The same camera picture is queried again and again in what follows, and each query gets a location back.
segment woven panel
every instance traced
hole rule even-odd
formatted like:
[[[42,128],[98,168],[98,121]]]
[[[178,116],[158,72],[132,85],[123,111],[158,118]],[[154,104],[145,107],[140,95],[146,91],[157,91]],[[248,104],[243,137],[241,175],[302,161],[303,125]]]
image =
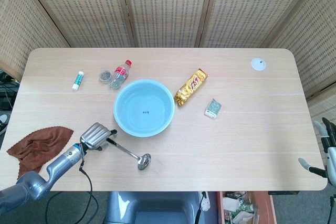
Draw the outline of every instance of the woven panel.
[[[292,0],[214,0],[202,47],[259,47]]]
[[[21,79],[28,56],[39,47],[68,47],[33,0],[1,0],[0,65]]]
[[[329,121],[336,124],[336,87],[327,91],[327,95],[321,94],[322,99],[319,97],[314,98],[312,102],[308,102],[308,108],[310,112],[311,119],[314,121],[319,121],[322,123],[322,118],[327,118]],[[321,137],[319,131],[314,127],[317,141],[319,143],[321,156],[323,162],[326,163],[326,155],[323,151],[323,146],[321,143]]]
[[[140,47],[194,47],[203,0],[130,0]]]
[[[270,47],[294,54],[305,92],[335,76],[336,0],[306,0]]]
[[[41,0],[73,47],[130,47],[119,0]]]

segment white round object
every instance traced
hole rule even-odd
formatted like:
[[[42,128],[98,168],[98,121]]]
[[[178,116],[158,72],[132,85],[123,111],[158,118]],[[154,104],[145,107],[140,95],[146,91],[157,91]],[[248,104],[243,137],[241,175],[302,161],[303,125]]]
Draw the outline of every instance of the white round object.
[[[72,85],[72,89],[73,89],[73,90],[78,90],[78,88],[79,88],[79,85],[78,85],[78,84],[75,84],[75,83],[74,83],[74,84]]]
[[[201,203],[201,209],[202,209],[204,212],[209,211],[209,209],[210,209],[210,207],[211,207],[211,206],[210,206],[209,194],[208,194],[207,191],[205,192],[205,194],[206,194],[206,198],[204,197],[203,200],[202,200],[203,194],[202,194],[201,191],[198,192],[199,202],[202,201],[202,203]]]
[[[266,68],[266,62],[261,58],[254,58],[251,65],[257,71],[263,71]]]

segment red bottle label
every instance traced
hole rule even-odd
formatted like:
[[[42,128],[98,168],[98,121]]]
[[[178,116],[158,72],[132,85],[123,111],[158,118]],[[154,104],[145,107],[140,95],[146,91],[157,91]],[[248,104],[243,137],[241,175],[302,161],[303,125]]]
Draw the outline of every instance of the red bottle label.
[[[121,74],[122,76],[124,76],[125,78],[127,77],[127,71],[126,71],[126,69],[124,69],[122,67],[117,67],[117,69],[115,71],[117,73]]]

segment glue stick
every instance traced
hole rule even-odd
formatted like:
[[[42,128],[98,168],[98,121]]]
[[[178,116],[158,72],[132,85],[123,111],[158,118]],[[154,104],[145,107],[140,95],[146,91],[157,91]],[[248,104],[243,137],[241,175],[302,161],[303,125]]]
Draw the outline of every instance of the glue stick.
[[[74,82],[74,84],[72,85],[72,89],[73,89],[73,90],[78,90],[79,85],[80,85],[80,83],[82,82],[83,76],[84,76],[84,72],[79,71],[79,72],[78,72],[78,75],[77,75],[77,77],[76,77],[76,79],[75,79],[75,82]]]

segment brown cloth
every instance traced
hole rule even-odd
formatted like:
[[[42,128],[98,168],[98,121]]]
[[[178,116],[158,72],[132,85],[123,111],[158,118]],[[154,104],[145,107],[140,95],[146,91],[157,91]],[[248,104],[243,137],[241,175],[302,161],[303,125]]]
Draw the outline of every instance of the brown cloth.
[[[30,133],[8,149],[7,153],[20,161],[18,178],[31,170],[39,172],[42,165],[59,154],[73,132],[61,126],[44,128]]]

